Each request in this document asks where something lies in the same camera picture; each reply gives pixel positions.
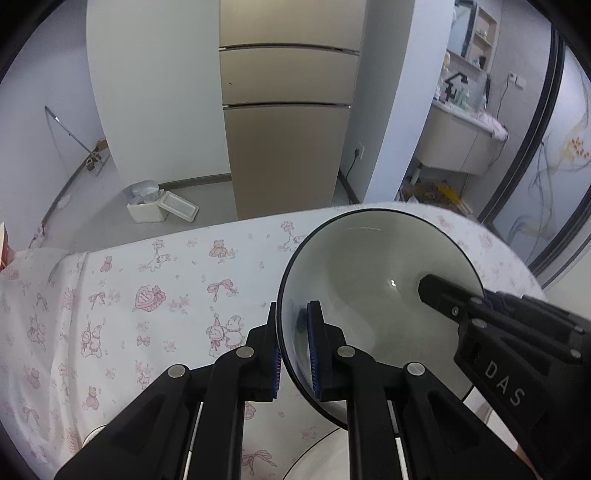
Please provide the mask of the right human hand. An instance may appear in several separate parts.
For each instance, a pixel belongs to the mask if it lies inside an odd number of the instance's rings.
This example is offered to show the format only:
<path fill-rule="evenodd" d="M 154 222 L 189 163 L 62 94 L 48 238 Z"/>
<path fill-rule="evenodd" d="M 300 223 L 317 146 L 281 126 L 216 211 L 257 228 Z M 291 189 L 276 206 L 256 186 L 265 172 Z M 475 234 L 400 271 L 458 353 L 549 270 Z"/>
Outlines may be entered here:
<path fill-rule="evenodd" d="M 515 449 L 515 453 L 516 455 L 526 464 L 529 466 L 529 468 L 533 471 L 536 472 L 535 468 L 533 467 L 532 462 L 530 461 L 530 459 L 528 458 L 528 456 L 525 454 L 524 450 L 522 449 L 522 447 L 520 445 L 517 445 L 516 449 Z"/>

